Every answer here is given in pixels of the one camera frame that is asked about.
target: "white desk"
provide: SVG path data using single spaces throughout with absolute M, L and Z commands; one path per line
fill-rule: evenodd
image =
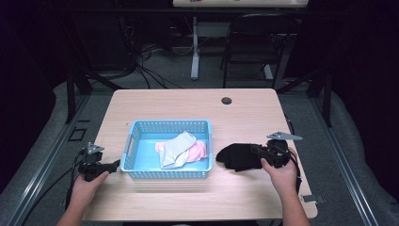
M 224 105 L 223 97 L 232 103 Z M 130 89 L 110 102 L 95 144 L 105 147 L 102 162 L 122 157 L 131 124 L 150 119 L 207 119 L 213 131 L 214 158 L 228 145 L 265 144 L 266 136 L 289 133 L 272 89 Z M 295 148 L 289 140 L 289 146 Z M 299 196 L 311 195 L 306 173 Z M 308 218 L 314 203 L 302 202 Z M 282 218 L 279 195 L 263 169 L 235 172 L 214 160 L 205 180 L 133 180 L 120 169 L 99 187 L 84 220 L 209 221 Z
M 173 0 L 173 7 L 177 8 L 305 8 L 308 0 Z M 193 20 L 193 63 L 191 79 L 199 78 L 200 50 L 198 47 L 198 22 Z

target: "wire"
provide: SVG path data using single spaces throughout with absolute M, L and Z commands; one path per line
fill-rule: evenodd
M 288 154 L 290 160 L 293 161 L 293 163 L 295 165 L 295 168 L 296 168 L 296 185 L 295 185 L 295 188 L 296 188 L 296 193 L 298 193 L 299 192 L 299 188 L 300 188 L 300 184 L 302 183 L 302 177 L 301 177 L 301 174 L 300 174 L 300 168 L 298 166 L 296 155 L 293 152 L 291 152 L 290 150 L 287 150 L 288 151 L 288 153 L 287 153 L 287 151 L 284 151 L 281 147 L 279 147 L 277 145 L 267 144 L 267 147 L 269 147 L 269 146 L 272 146 L 273 148 L 278 149 L 284 155 Z
M 155 44 L 148 44 L 147 46 L 145 46 L 143 48 L 143 50 L 141 51 L 141 53 L 139 54 L 139 56 L 137 58 L 136 70 L 145 79 L 148 89 L 151 88 L 151 85 L 150 85 L 150 82 L 149 82 L 147 76 L 150 76 L 157 84 L 159 84 L 164 89 L 168 89 L 166 82 L 172 84 L 173 86 L 175 86 L 177 88 L 181 88 L 182 89 L 181 86 L 179 86 L 179 85 L 167 80 L 165 77 L 161 76 L 159 73 L 144 67 L 144 61 L 151 58 L 153 51 L 157 51 L 158 50 L 155 47 L 156 47 Z
M 180 53 L 179 51 L 176 51 L 176 49 L 183 49 L 183 48 L 190 48 L 190 49 L 184 53 Z M 187 47 L 172 47 L 172 50 L 173 50 L 173 53 L 183 56 L 183 55 L 189 54 L 193 48 L 194 48 L 194 45 L 191 45 L 191 46 L 187 46 Z
M 41 195 L 40 197 L 35 201 L 35 203 L 32 205 L 30 208 L 29 212 L 26 214 L 24 221 L 22 225 L 26 224 L 26 221 L 29 219 L 29 216 L 32 214 L 33 210 L 36 208 L 36 206 L 39 204 L 39 202 L 44 198 L 44 196 L 58 183 L 65 175 L 67 175 L 70 171 L 72 171 L 72 168 L 69 168 L 67 171 L 62 173 L 61 176 L 59 176 Z
M 75 167 L 76 167 L 76 162 L 77 159 L 80 155 L 82 155 L 85 152 L 85 149 L 82 149 L 79 151 L 79 153 L 77 153 L 76 157 L 73 159 L 73 163 L 72 163 L 72 167 L 71 167 L 71 184 L 70 187 L 73 187 L 73 181 L 74 181 L 74 171 L 75 171 Z
M 117 79 L 117 78 L 122 78 L 122 77 L 126 77 L 127 75 L 131 74 L 132 72 L 134 72 L 136 69 L 136 64 L 135 66 L 126 69 L 124 72 L 120 73 L 120 74 L 114 74 L 114 75 L 102 75 L 102 77 L 108 79 L 108 80 L 113 80 L 113 79 Z
M 291 122 L 290 118 L 288 118 L 288 116 L 286 114 L 284 114 L 284 117 L 285 117 L 285 120 L 287 120 L 288 124 L 290 125 L 291 134 L 295 135 L 294 126 L 293 126 L 293 123 Z
M 185 23 L 186 23 L 187 26 L 188 26 L 188 29 L 191 31 L 191 33 L 193 33 L 193 29 L 191 29 L 191 25 L 190 25 L 190 23 L 188 22 L 187 17 L 184 17 L 184 19 L 185 19 Z

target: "black chair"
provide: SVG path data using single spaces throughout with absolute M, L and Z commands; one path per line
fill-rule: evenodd
M 220 64 L 224 69 L 223 88 L 228 64 L 259 64 L 261 70 L 267 65 L 276 65 L 273 74 L 273 89 L 279 73 L 279 65 L 287 38 L 298 28 L 294 18 L 284 14 L 251 13 L 231 21 L 225 51 Z

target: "dark background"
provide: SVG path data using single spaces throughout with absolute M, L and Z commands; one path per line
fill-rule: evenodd
M 147 6 L 150 1 L 134 2 L 132 6 L 132 2 L 126 1 L 124 6 L 171 7 L 171 1 L 151 1 Z M 345 12 L 353 2 L 312 0 L 309 11 Z M 71 1 L 69 4 L 89 7 L 90 2 Z M 342 98 L 359 129 L 367 164 L 379 183 L 399 200 L 396 183 L 399 169 L 395 166 L 399 154 L 394 142 L 398 138 L 395 119 L 399 114 L 396 100 L 399 96 L 396 88 L 399 72 L 396 12 L 399 7 L 393 1 L 364 1 L 364 4 L 364 7 L 351 8 L 353 15 L 359 16 L 356 18 L 304 19 L 284 76 L 301 77 L 320 68 L 326 63 L 326 56 L 337 50 L 335 41 L 350 31 L 343 35 L 346 44 L 339 45 L 342 48 L 334 55 L 330 68 L 333 91 Z M 81 61 L 98 69 L 129 68 L 135 62 L 135 46 L 129 45 L 121 35 L 120 23 L 110 22 L 106 16 L 64 18 L 66 25 L 76 31 L 72 37 L 82 40 L 72 45 L 59 21 L 43 13 L 36 2 L 2 1 L 1 5 L 0 189 L 3 190 L 51 116 L 56 98 L 53 88 L 66 81 L 70 69 Z M 96 6 L 115 5 L 96 1 Z M 166 48 L 170 46 L 167 27 L 178 26 L 181 22 L 179 17 L 160 16 L 135 20 L 141 22 L 137 27 L 141 30 L 138 39 L 144 36 Z M 345 25 L 350 23 L 357 24 L 347 29 Z

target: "white table leg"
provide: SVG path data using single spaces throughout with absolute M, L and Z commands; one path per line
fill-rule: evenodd
M 191 79 L 197 80 L 199 78 L 200 66 L 200 50 L 199 50 L 199 35 L 197 17 L 193 18 L 193 64 L 191 66 Z

